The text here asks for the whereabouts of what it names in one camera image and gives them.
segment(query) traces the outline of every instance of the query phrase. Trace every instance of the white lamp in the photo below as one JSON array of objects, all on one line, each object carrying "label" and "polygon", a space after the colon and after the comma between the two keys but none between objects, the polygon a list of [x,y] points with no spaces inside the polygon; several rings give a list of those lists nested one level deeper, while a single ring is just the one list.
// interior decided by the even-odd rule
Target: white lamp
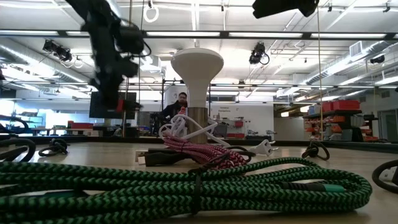
[{"label": "white lamp", "polygon": [[[185,49],[174,54],[171,64],[188,88],[188,116],[203,128],[206,127],[208,120],[207,87],[223,68],[223,58],[220,54],[209,49]],[[197,129],[196,126],[188,123],[190,133]],[[207,136],[201,134],[190,140],[195,143],[207,143]]]}]

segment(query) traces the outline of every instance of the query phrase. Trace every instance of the black jacket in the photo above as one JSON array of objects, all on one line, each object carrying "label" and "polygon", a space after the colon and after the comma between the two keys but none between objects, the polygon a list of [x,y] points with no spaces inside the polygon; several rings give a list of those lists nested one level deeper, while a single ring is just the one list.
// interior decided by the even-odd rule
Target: black jacket
[{"label": "black jacket", "polygon": [[166,108],[162,111],[163,116],[166,118],[167,116],[170,116],[170,118],[174,117],[175,115],[178,114],[178,112],[180,112],[181,107],[183,107],[183,105],[181,105],[178,100],[173,103],[172,105],[168,105],[166,106]]}]

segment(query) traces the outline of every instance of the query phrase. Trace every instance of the green and black braided cable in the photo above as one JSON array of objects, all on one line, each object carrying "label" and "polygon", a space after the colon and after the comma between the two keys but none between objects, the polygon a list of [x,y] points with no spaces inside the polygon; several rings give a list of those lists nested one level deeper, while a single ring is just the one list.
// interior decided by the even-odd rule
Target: green and black braided cable
[{"label": "green and black braided cable", "polygon": [[[301,164],[264,174],[248,172]],[[299,180],[319,180],[295,184]],[[195,210],[347,212],[365,206],[363,177],[296,157],[200,174],[41,163],[0,163],[1,223],[142,223]],[[44,190],[101,190],[90,196],[18,196]]]}]

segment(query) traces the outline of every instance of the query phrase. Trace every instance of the lamp base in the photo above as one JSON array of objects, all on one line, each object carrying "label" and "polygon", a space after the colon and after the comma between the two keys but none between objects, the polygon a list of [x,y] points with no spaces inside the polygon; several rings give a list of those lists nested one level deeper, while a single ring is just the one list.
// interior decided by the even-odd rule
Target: lamp base
[{"label": "lamp base", "polygon": [[[196,121],[201,127],[205,128],[208,124],[208,112],[207,108],[199,108],[199,107],[189,107],[188,108],[188,117],[192,118]],[[188,133],[194,133],[195,131],[200,130],[199,127],[194,125],[191,121],[188,121]],[[207,143],[207,135],[205,133],[199,134],[189,139],[192,143],[206,144]]]}]

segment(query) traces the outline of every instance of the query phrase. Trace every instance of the red and white braided cable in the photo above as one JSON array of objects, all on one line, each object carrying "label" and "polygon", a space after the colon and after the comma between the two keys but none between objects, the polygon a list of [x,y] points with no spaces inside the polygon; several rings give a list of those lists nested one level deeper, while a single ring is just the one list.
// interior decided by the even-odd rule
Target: red and white braided cable
[{"label": "red and white braided cable", "polygon": [[194,160],[200,164],[207,164],[212,159],[229,153],[228,159],[225,159],[212,169],[227,169],[243,166],[247,163],[243,156],[230,149],[225,149],[222,146],[214,146],[211,144],[195,144],[170,134],[166,134],[163,140],[164,144],[170,149],[191,155]]}]

